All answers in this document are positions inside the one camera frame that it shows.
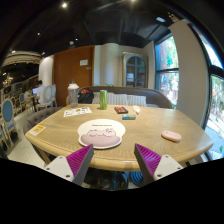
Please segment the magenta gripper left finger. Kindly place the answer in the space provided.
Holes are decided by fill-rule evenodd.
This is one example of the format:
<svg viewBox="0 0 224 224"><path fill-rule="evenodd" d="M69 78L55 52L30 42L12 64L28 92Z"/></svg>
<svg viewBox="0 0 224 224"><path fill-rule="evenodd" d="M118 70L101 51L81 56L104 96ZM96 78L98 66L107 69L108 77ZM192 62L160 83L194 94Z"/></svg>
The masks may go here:
<svg viewBox="0 0 224 224"><path fill-rule="evenodd" d="M93 145L85 146L69 156L58 156L45 170L81 186L94 155Z"/></svg>

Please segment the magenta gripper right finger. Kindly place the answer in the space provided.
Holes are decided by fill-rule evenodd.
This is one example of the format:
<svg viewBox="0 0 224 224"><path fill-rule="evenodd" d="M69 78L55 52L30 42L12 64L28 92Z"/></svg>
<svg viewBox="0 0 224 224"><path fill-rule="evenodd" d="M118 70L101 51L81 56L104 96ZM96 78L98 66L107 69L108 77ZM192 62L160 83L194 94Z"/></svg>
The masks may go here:
<svg viewBox="0 0 224 224"><path fill-rule="evenodd" d="M170 155L161 156L140 144L135 144L134 154L145 184L152 183L182 169L182 166Z"/></svg>

